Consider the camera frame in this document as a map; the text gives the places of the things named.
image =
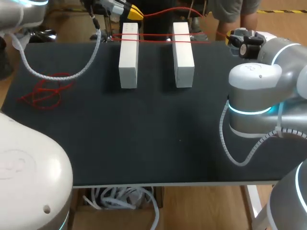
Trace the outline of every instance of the yellow object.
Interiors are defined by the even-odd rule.
[[[229,45],[229,39],[227,37],[229,37],[231,35],[231,32],[232,32],[232,30],[228,31],[227,34],[226,34],[226,38],[225,38],[226,46]]]
[[[142,21],[144,18],[143,13],[135,5],[131,5],[130,12],[128,14],[128,19]]]

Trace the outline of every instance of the black tabletop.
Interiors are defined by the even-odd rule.
[[[78,72],[94,44],[29,44],[29,64],[44,74]],[[171,44],[140,44],[138,88],[120,88],[120,44],[102,44],[90,69],[62,92],[53,110],[37,110],[17,98],[39,79],[23,64],[9,89],[3,112],[42,132],[66,151],[74,186],[280,180],[306,156],[307,142],[273,138],[246,167],[233,165],[219,139],[227,100],[228,73],[241,61],[224,43],[193,45],[193,87],[175,87]],[[229,151],[243,161],[257,139],[231,132]]]

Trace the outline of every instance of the coiled cable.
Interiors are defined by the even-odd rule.
[[[257,149],[269,138],[275,136],[278,132],[276,130],[273,130],[271,132],[269,132],[268,134],[264,135],[256,144],[255,146],[252,148],[252,150],[249,152],[248,156],[246,157],[246,159],[243,162],[237,162],[229,153],[227,146],[225,144],[225,140],[224,140],[224,136],[223,136],[223,122],[224,122],[224,118],[226,115],[226,112],[228,110],[229,107],[229,101],[226,102],[222,115],[221,115],[221,119],[220,119],[220,125],[219,125],[219,131],[220,131],[220,139],[221,139],[221,143],[222,146],[224,148],[224,151],[227,155],[227,157],[230,159],[230,161],[240,167],[246,166],[250,160],[252,159],[252,157],[254,156],[255,152],[257,151]],[[290,128],[282,128],[281,129],[282,133],[288,133],[288,134],[293,134],[293,135],[297,135],[299,137],[302,137],[304,139],[307,139],[307,135],[303,132],[294,130],[294,129],[290,129]]]

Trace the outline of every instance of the person's leg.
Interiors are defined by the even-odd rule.
[[[243,0],[241,9],[241,27],[256,30],[258,23],[257,9],[261,0]]]
[[[222,21],[219,21],[219,24],[217,26],[216,30],[216,36],[215,40],[216,41],[224,41],[225,40],[225,35],[227,34],[228,31],[234,30],[236,28],[236,23],[225,23]]]
[[[247,30],[256,30],[258,24],[257,13],[243,14],[241,15],[240,26]]]
[[[219,20],[216,31],[216,41],[225,40],[226,34],[236,28],[243,0],[208,0],[208,12],[212,11],[215,19]]]

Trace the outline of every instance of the cable sleeve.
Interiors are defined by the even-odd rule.
[[[68,76],[68,77],[51,77],[51,76],[47,76],[47,75],[43,75],[43,74],[40,74],[38,72],[36,72],[35,70],[33,70],[26,57],[25,57],[25,54],[24,54],[24,49],[22,47],[22,45],[20,44],[20,41],[18,40],[18,38],[12,34],[12,33],[9,33],[9,35],[12,37],[13,41],[16,43],[16,45],[18,46],[19,48],[19,51],[20,51],[20,55],[21,55],[21,59],[24,63],[24,66],[26,67],[26,69],[32,73],[33,75],[39,77],[39,78],[42,78],[42,79],[45,79],[45,80],[48,80],[48,81],[70,81],[70,80],[73,80],[81,75],[83,75],[88,69],[89,67],[91,66],[91,64],[93,63],[96,55],[97,55],[97,52],[98,52],[98,49],[99,49],[99,45],[100,45],[100,41],[101,41],[101,31],[100,30],[96,30],[97,31],[97,42],[96,42],[96,45],[95,45],[95,48],[94,48],[94,51],[93,51],[93,54],[90,58],[90,60],[88,61],[88,63],[85,65],[85,67],[80,70],[80,72],[74,74],[74,75],[71,75],[71,76]]]
[[[252,159],[252,157],[254,156],[255,152],[257,151],[257,149],[269,138],[273,137],[274,135],[276,135],[278,132],[276,130],[273,130],[271,132],[269,132],[268,134],[264,135],[255,145],[254,147],[252,148],[252,150],[249,152],[248,156],[246,157],[246,159],[243,161],[243,162],[237,162],[229,153],[228,149],[227,149],[227,146],[225,144],[225,140],[224,140],[224,136],[223,136],[223,122],[224,122],[224,118],[225,118],[225,115],[226,115],[226,112],[228,110],[228,107],[229,107],[229,101],[226,102],[225,106],[224,106],[224,109],[223,109],[223,112],[222,112],[222,115],[221,115],[221,118],[220,118],[220,125],[219,125],[219,131],[220,131],[220,139],[221,139],[221,143],[222,143],[222,146],[224,148],[224,151],[227,155],[227,157],[229,158],[229,160],[237,165],[237,166],[240,166],[240,167],[243,167],[243,166],[246,166],[250,160]],[[302,133],[302,132],[299,132],[297,130],[293,130],[293,129],[289,129],[289,128],[282,128],[281,129],[281,132],[282,133],[292,133],[294,135],[297,135],[299,137],[302,137],[304,139],[307,139],[307,135],[305,133]]]

